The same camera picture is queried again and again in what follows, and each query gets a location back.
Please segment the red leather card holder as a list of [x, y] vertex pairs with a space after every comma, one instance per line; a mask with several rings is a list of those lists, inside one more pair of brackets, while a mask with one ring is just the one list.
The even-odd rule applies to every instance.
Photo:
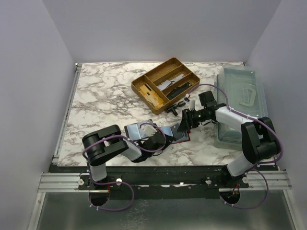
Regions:
[[179, 123], [176, 123], [172, 126], [163, 126], [161, 130], [164, 132], [166, 136], [170, 136], [173, 138], [171, 144], [177, 144], [182, 142], [190, 141], [189, 132], [178, 132]]

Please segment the black leather card holder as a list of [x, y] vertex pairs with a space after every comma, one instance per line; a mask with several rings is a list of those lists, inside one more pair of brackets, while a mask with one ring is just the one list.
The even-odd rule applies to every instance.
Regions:
[[138, 141], [147, 138], [148, 136], [144, 133], [142, 129], [140, 129], [140, 125], [143, 123], [150, 123], [152, 124], [153, 121], [151, 119], [144, 120], [138, 123], [130, 124], [124, 126], [126, 137], [133, 141]]

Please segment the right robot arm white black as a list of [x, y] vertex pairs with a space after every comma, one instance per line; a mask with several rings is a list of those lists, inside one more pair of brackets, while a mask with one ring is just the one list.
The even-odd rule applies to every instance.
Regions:
[[194, 108], [182, 111], [178, 131], [190, 131], [207, 120], [224, 123], [241, 134], [242, 153], [222, 168], [222, 178], [230, 181], [242, 176], [246, 171], [281, 152], [280, 143], [275, 136], [272, 121], [268, 117], [255, 118], [218, 104], [211, 91], [199, 94], [201, 110]]

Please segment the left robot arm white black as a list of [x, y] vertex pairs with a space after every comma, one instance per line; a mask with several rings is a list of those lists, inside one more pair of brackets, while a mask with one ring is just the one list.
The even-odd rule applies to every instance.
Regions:
[[114, 157], [122, 155], [133, 163], [143, 162], [175, 141], [172, 135], [165, 134], [155, 123], [142, 122], [136, 125], [146, 135], [145, 140], [132, 140], [123, 136], [118, 125], [102, 128], [82, 138], [83, 157], [95, 183], [106, 178], [106, 162]]

